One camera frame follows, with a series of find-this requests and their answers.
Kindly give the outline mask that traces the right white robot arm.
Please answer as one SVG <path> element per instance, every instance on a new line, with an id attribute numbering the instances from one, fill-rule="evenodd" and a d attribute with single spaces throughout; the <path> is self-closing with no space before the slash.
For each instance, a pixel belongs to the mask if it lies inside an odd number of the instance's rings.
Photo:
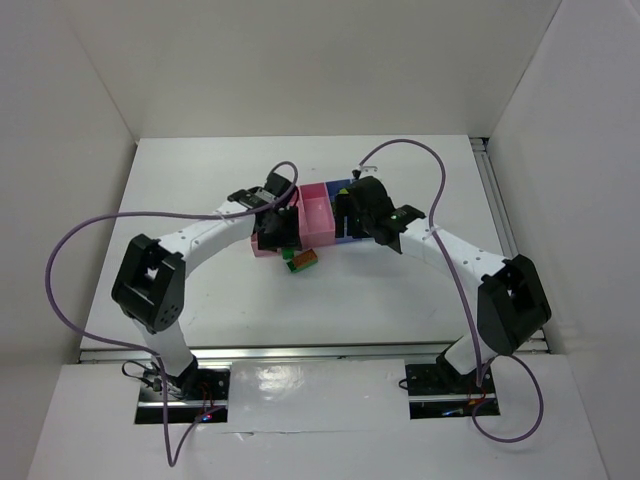
<path id="1" fill-rule="evenodd" d="M 337 236 L 371 238 L 453 279 L 469 331 L 436 359 L 435 375 L 443 384 L 480 375 L 490 360 L 513 354 L 551 317 L 531 259 L 486 252 L 438 227 L 431 213 L 395 206 L 373 176 L 337 194 L 335 217 Z"/>

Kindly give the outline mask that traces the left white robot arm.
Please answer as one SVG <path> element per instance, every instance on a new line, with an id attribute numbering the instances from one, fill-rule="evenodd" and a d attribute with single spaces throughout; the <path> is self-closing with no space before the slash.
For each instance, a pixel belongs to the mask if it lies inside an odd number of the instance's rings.
<path id="1" fill-rule="evenodd" d="M 186 280 L 225 248 L 255 235 L 271 251 L 300 249 L 298 188 L 271 172 L 262 186 L 230 194 L 213 212 L 159 238 L 144 234 L 128 244 L 112 288 L 112 299 L 163 363 L 168 383 L 187 396 L 203 381 L 196 357 L 179 324 Z"/>

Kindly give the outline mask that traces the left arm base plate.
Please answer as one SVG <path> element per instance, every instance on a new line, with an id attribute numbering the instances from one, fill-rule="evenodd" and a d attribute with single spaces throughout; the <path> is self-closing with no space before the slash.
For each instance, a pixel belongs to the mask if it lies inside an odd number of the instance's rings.
<path id="1" fill-rule="evenodd" d="M 141 378 L 134 423 L 160 425 L 163 423 L 163 402 L 160 375 L 145 368 Z M 226 423 L 231 380 L 229 367 L 204 368 L 194 386 L 185 391 L 168 385 L 168 423 L 189 424 L 203 415 L 202 423 Z"/>

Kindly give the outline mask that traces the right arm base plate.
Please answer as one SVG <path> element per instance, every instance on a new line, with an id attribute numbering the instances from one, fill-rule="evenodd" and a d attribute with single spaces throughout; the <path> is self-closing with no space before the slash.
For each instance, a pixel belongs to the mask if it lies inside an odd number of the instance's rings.
<path id="1" fill-rule="evenodd" d="M 479 406 L 479 416 L 499 416 L 496 388 L 489 371 L 481 387 L 470 374 L 446 384 L 436 375 L 435 364 L 406 364 L 398 387 L 408 394 L 411 420 L 470 417 Z"/>

